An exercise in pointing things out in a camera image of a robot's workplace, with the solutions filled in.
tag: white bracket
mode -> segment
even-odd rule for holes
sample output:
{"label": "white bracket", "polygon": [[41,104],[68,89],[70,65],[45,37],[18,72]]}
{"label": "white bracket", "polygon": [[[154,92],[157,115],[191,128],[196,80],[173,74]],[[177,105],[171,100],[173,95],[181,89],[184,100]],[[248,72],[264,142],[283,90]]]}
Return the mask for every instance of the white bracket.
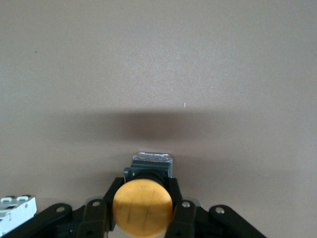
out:
{"label": "white bracket", "polygon": [[37,211],[34,197],[3,197],[0,199],[0,237],[34,217]]}

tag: wooden ball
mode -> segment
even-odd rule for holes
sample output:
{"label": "wooden ball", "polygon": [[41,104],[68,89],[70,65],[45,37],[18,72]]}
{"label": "wooden ball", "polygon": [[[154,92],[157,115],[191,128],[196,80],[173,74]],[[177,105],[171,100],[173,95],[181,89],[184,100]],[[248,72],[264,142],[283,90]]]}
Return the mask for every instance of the wooden ball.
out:
{"label": "wooden ball", "polygon": [[123,231],[135,238],[154,238],[167,229],[173,216],[166,189],[150,179],[135,179],[118,189],[112,213]]}

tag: white plastic part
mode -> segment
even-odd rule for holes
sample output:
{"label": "white plastic part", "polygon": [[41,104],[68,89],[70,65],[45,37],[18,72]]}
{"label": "white plastic part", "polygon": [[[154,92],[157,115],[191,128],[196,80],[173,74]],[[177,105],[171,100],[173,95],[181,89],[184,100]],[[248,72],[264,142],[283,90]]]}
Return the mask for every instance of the white plastic part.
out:
{"label": "white plastic part", "polygon": [[0,237],[30,220],[36,211],[34,197],[20,196],[0,199]]}

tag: yellow ball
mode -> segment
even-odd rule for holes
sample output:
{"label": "yellow ball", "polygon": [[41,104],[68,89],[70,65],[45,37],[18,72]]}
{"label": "yellow ball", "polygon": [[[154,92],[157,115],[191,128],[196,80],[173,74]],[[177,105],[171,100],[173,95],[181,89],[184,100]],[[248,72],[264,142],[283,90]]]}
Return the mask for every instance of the yellow ball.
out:
{"label": "yellow ball", "polygon": [[154,238],[167,229],[173,216],[166,189],[149,179],[135,179],[118,189],[112,213],[123,231],[135,238]]}

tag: black mechanical part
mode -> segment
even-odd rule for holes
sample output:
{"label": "black mechanical part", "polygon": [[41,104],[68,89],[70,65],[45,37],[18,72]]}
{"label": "black mechanical part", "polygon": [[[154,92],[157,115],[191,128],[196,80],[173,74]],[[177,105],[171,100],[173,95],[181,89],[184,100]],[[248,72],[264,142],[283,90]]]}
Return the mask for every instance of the black mechanical part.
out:
{"label": "black mechanical part", "polygon": [[113,231],[115,226],[115,221],[113,219],[113,214],[112,214],[112,203],[113,203],[113,198],[115,196],[115,193],[118,191],[118,189],[122,185],[124,185],[124,178],[115,178],[110,188],[104,195],[104,201],[106,203],[106,220],[107,220],[106,230],[107,231]]}
{"label": "black mechanical part", "polygon": [[167,228],[165,238],[194,238],[196,205],[191,201],[179,201],[174,209],[174,217]]}
{"label": "black mechanical part", "polygon": [[[112,201],[124,178],[116,178],[103,199],[94,199],[72,211],[55,204],[2,238],[103,238],[113,231]],[[174,216],[165,238],[265,238],[231,208],[212,207],[209,212],[192,201],[183,200],[176,178],[164,178]]]}
{"label": "black mechanical part", "polygon": [[264,235],[228,206],[213,206],[210,208],[209,214],[211,218],[226,227],[225,230],[230,237],[265,238]]}
{"label": "black mechanical part", "polygon": [[133,156],[131,167],[125,168],[123,174],[130,181],[144,174],[144,171],[154,172],[160,178],[172,178],[173,159],[169,154],[140,152]]}

